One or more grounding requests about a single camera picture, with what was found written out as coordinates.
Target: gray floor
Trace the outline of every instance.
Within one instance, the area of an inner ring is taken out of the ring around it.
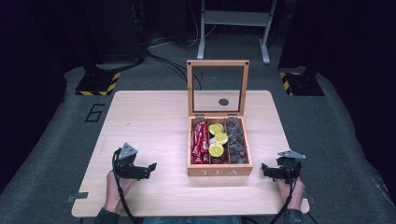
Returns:
[[[207,40],[206,59],[248,59],[249,90],[273,94],[290,148],[306,155],[302,179],[318,223],[396,223],[396,209],[378,186],[380,176],[364,159],[351,119],[332,84],[318,75],[323,97],[288,96],[277,64],[283,37],[269,48],[264,65],[257,35],[218,36]],[[166,59],[195,59],[198,44],[167,44],[149,50]],[[116,67],[120,64],[107,64]],[[289,69],[303,71],[302,68]],[[0,223],[79,223],[71,215],[68,196],[78,192],[96,139],[111,104],[109,96],[77,96],[82,68],[65,74],[67,91],[47,130],[30,157],[0,196]],[[186,82],[169,68],[147,58],[120,75],[115,91],[186,90]],[[85,122],[94,104],[103,111],[98,122]],[[272,217],[253,217],[269,223]],[[306,223],[313,223],[305,215]],[[92,223],[84,218],[83,223]],[[130,223],[122,218],[120,223]]]

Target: hand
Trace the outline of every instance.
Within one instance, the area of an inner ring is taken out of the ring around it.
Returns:
[[[290,194],[290,185],[286,184],[285,181],[281,179],[276,179],[276,183],[279,187],[280,198],[283,202],[285,202]],[[305,185],[303,181],[301,181],[300,177],[297,177],[297,179],[291,183],[291,186],[294,187],[294,191],[291,194],[291,201],[288,205],[288,208],[301,210],[301,203],[303,202]]]
[[[117,213],[120,205],[120,194],[113,171],[108,172],[106,180],[106,201],[103,208],[109,212]],[[120,186],[124,195],[128,194],[129,189],[135,181],[135,179],[120,178]]]

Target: metal stand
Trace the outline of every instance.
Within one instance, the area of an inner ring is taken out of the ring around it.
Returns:
[[[274,17],[276,1],[277,0],[273,0],[270,12],[261,13],[261,12],[205,10],[205,0],[202,0],[201,40],[199,43],[197,59],[204,58],[206,24],[260,26],[260,27],[266,27],[262,39],[260,39],[260,49],[262,50],[262,61],[264,64],[269,64],[270,58],[268,55],[266,43],[267,43],[271,23]]]

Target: white table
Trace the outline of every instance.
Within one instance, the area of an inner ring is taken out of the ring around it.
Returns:
[[[76,199],[75,217],[95,217],[105,202],[114,151],[127,142],[136,166],[157,162],[150,179],[135,182],[126,201],[136,217],[272,215],[283,203],[262,162],[276,167],[288,141],[268,91],[247,91],[245,122],[254,168],[249,176],[187,176],[187,91],[118,91],[92,153]],[[302,210],[309,210],[307,200]],[[126,216],[122,206],[119,214]]]

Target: lemon slice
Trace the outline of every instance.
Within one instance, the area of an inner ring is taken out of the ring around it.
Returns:
[[[221,145],[212,144],[209,147],[209,153],[213,157],[219,157],[223,154],[223,152],[224,152],[224,147]]]
[[[214,123],[214,124],[209,125],[209,132],[213,135],[216,135],[218,133],[223,133],[224,128],[221,124]]]
[[[215,135],[215,143],[219,145],[224,145],[228,141],[228,136],[226,133],[218,133]]]

